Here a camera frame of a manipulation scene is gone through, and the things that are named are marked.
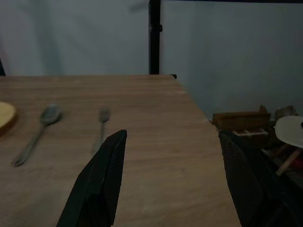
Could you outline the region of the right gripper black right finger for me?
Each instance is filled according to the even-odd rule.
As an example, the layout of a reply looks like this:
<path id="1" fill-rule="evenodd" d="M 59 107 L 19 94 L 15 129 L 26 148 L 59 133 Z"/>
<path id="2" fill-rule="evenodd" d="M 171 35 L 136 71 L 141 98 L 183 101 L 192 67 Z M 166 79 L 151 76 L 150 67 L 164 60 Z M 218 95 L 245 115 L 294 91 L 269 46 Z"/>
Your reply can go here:
<path id="1" fill-rule="evenodd" d="M 243 227 L 301 227 L 303 191 L 247 140 L 220 131 L 226 180 Z"/>

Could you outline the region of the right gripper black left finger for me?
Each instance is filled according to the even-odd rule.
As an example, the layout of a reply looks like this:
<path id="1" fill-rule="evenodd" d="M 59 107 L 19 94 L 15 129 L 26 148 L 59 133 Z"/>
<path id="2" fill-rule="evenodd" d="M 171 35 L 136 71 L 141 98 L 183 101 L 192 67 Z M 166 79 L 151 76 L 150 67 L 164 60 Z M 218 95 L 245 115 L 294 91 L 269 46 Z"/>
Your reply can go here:
<path id="1" fill-rule="evenodd" d="M 59 227 L 111 227 L 123 176 L 127 131 L 106 138 L 78 175 L 57 222 Z"/>

